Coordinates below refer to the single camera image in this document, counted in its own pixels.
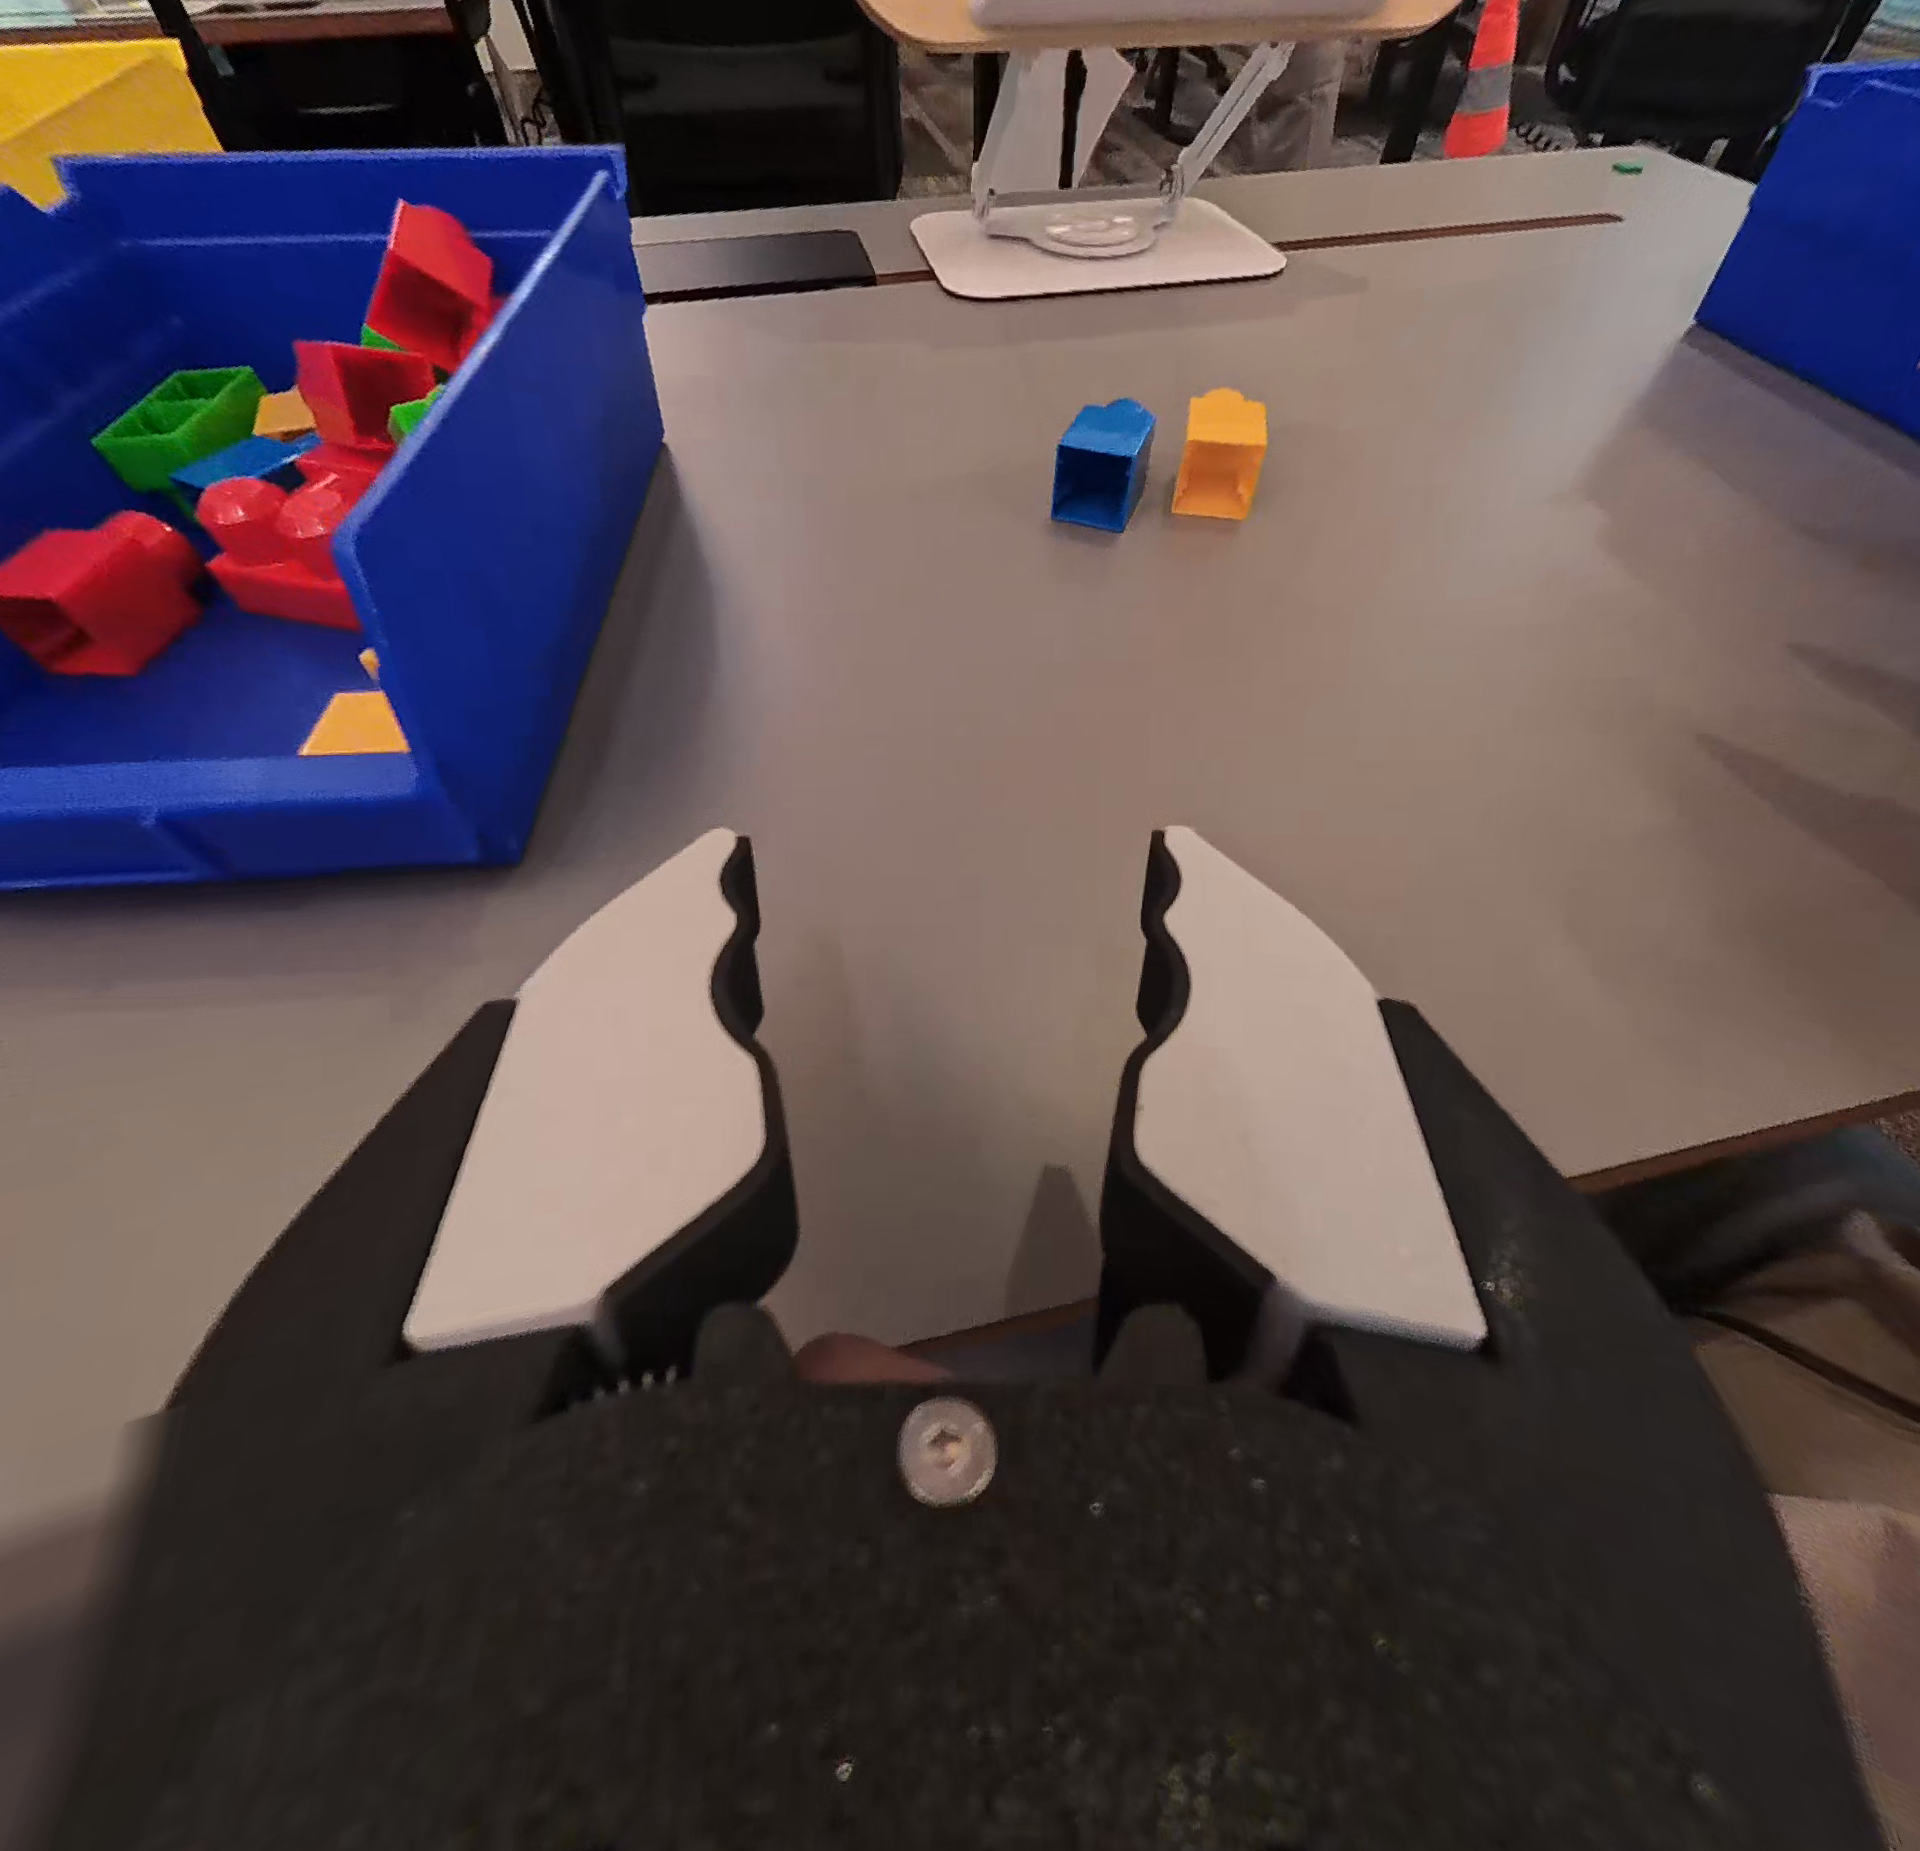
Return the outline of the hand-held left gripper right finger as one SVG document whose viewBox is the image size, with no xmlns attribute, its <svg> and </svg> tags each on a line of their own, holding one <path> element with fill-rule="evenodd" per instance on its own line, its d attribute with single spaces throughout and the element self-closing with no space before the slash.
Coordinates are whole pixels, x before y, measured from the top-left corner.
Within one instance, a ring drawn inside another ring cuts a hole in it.
<svg viewBox="0 0 1920 1851">
<path fill-rule="evenodd" d="M 1457 1370 L 1492 1321 L 1388 1012 L 1328 931 L 1191 827 L 1148 839 L 1138 1044 L 1100 1189 L 1092 1362 L 1167 1308 L 1200 1382 L 1335 1382 L 1378 1345 Z"/>
</svg>

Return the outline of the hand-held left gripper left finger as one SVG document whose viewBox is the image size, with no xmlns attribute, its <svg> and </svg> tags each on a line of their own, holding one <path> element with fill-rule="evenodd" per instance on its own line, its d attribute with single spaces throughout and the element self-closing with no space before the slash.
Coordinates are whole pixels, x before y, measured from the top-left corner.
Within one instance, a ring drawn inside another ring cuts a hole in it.
<svg viewBox="0 0 1920 1851">
<path fill-rule="evenodd" d="M 759 1044 L 759 891 L 712 827 L 520 984 L 404 1319 L 449 1353 L 579 1331 L 624 1382 L 687 1376 L 708 1313 L 759 1303 L 800 1238 Z"/>
</svg>

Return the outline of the blue plastic bin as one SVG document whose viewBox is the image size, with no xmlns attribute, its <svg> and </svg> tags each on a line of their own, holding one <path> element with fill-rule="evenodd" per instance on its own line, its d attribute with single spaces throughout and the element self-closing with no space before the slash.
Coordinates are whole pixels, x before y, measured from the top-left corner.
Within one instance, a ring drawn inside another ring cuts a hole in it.
<svg viewBox="0 0 1920 1851">
<path fill-rule="evenodd" d="M 1917 63 L 1810 72 L 1697 325 L 1917 438 Z"/>
<path fill-rule="evenodd" d="M 3 762 L 3 889 L 308 880 L 514 862 L 561 755 L 661 451 L 661 407 L 611 151 L 68 160 L 68 199 L 345 206 L 416 181 L 469 206 L 508 301 L 336 536 L 377 687 L 312 730 L 401 755 L 273 755 L 252 695 L 232 743 L 179 757 Z"/>
</svg>

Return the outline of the yellow single-stud block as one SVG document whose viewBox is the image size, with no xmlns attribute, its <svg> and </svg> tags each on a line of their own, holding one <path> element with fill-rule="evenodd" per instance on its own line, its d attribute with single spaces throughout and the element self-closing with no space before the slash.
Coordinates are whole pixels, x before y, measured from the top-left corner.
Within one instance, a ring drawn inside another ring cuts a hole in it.
<svg viewBox="0 0 1920 1851">
<path fill-rule="evenodd" d="M 1219 387 L 1188 400 L 1188 434 L 1169 497 L 1176 517 L 1243 521 L 1269 454 L 1269 407 Z"/>
</svg>

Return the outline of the blue single-stud block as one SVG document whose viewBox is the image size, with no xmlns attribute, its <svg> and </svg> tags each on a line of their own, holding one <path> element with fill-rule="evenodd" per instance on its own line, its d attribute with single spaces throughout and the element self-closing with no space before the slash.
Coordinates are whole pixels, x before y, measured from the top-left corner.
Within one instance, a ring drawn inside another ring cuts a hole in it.
<svg viewBox="0 0 1920 1851">
<path fill-rule="evenodd" d="M 1138 400 L 1083 404 L 1052 454 L 1049 521 L 1123 533 L 1146 493 L 1155 434 Z"/>
</svg>

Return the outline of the pile of mixed blocks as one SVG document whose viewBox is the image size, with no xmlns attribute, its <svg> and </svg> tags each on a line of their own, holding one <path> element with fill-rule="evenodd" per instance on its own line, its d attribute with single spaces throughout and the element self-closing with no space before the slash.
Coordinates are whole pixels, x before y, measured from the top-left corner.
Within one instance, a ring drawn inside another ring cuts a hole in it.
<svg viewBox="0 0 1920 1851">
<path fill-rule="evenodd" d="M 273 755 L 377 687 L 336 536 L 508 301 L 469 206 L 3 199 L 3 762 Z"/>
</svg>

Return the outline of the flat table hatch cover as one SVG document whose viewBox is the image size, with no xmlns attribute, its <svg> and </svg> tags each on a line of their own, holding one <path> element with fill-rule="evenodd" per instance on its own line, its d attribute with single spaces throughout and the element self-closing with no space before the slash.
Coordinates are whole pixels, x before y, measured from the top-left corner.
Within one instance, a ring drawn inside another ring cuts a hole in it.
<svg viewBox="0 0 1920 1851">
<path fill-rule="evenodd" d="M 649 308 L 876 288 L 854 231 L 633 244 Z"/>
</svg>

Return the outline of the orange traffic cone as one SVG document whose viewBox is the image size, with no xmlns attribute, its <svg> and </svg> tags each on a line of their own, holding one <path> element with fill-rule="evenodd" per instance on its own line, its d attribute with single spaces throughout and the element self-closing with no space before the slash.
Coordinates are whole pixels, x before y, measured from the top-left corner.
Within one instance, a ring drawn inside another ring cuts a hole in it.
<svg viewBox="0 0 1920 1851">
<path fill-rule="evenodd" d="M 1485 0 L 1468 78 L 1445 129 L 1445 160 L 1485 160 L 1503 151 L 1509 136 L 1509 96 L 1517 69 L 1523 0 Z"/>
</svg>

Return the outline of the black mesh office chair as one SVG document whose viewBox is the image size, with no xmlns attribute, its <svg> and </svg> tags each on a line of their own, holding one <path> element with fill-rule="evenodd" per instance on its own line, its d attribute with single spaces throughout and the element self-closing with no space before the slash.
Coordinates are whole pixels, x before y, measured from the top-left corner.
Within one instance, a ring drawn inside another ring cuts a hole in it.
<svg viewBox="0 0 1920 1851">
<path fill-rule="evenodd" d="M 620 148 L 630 214 L 901 192 L 901 54 L 857 0 L 541 6 L 564 140 Z"/>
</svg>

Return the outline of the yellow plastic bin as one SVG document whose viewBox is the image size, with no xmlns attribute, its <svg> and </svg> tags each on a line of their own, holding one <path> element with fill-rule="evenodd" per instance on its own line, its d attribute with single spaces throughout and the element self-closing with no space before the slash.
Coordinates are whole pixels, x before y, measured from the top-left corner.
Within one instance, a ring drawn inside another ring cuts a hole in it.
<svg viewBox="0 0 1920 1851">
<path fill-rule="evenodd" d="M 173 40 L 3 45 L 3 188 L 41 210 L 60 160 L 220 151 Z"/>
</svg>

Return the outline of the wood-edged desk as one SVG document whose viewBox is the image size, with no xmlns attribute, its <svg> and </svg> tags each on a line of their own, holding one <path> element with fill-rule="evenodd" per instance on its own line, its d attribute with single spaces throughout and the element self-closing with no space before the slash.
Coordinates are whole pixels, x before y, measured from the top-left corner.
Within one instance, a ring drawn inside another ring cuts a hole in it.
<svg viewBox="0 0 1920 1851">
<path fill-rule="evenodd" d="M 445 0 L 184 0 L 217 45 L 448 37 Z M 155 40 L 146 0 L 3 0 L 3 43 Z"/>
</svg>

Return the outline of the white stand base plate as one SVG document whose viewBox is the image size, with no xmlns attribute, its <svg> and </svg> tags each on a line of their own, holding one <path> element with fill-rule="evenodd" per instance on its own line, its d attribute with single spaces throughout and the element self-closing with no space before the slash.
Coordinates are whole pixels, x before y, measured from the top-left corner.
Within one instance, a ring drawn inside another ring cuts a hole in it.
<svg viewBox="0 0 1920 1851">
<path fill-rule="evenodd" d="M 1039 206 L 1039 224 L 1002 231 L 1022 214 L 924 211 L 909 233 L 936 285 L 968 304 L 1245 282 L 1286 268 L 1269 239 L 1200 199 L 1167 224 L 1150 214 L 1135 224 L 1128 206 Z"/>
</svg>

